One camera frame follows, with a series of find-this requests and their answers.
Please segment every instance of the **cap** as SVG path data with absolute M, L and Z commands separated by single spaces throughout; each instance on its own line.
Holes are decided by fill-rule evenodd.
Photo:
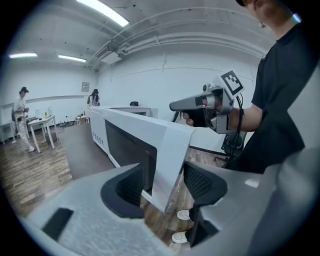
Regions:
M 241 5 L 241 6 L 245 6 L 244 1 L 243 0 L 236 0 L 236 2 Z
M 27 90 L 27 87 L 22 87 L 20 92 L 28 93 L 29 91 Z

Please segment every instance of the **black pants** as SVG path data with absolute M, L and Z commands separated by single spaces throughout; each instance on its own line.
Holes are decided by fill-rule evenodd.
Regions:
M 207 231 L 199 225 L 198 220 L 198 210 L 199 208 L 195 205 L 189 210 L 190 220 L 194 222 L 194 226 L 185 232 L 186 240 L 190 243 L 190 247 L 194 247 L 204 239 L 206 239 L 209 234 Z

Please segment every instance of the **neck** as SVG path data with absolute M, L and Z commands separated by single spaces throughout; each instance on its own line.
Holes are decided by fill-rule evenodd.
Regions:
M 277 39 L 280 39 L 298 23 L 299 22 L 296 21 L 293 16 L 291 16 L 289 19 L 285 20 L 284 22 L 275 24 L 272 27 L 272 30 L 274 31 Z

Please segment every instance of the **white wall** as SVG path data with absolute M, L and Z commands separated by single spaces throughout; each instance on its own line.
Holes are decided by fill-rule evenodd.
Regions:
M 82 67 L 56 63 L 30 63 L 12 59 L 1 71 L 0 106 L 2 124 L 11 120 L 15 98 L 27 87 L 29 116 L 37 109 L 52 107 L 57 123 L 74 120 L 87 109 L 87 97 L 97 85 L 97 74 Z M 82 82 L 89 82 L 88 92 L 81 92 Z
M 100 70 L 98 85 L 101 105 L 139 105 L 158 108 L 158 118 L 170 121 L 169 103 L 202 92 L 206 83 L 230 68 L 245 86 L 245 108 L 251 106 L 259 59 L 221 46 L 170 45 L 128 55 Z M 191 145 L 221 151 L 224 135 L 209 128 L 197 128 Z

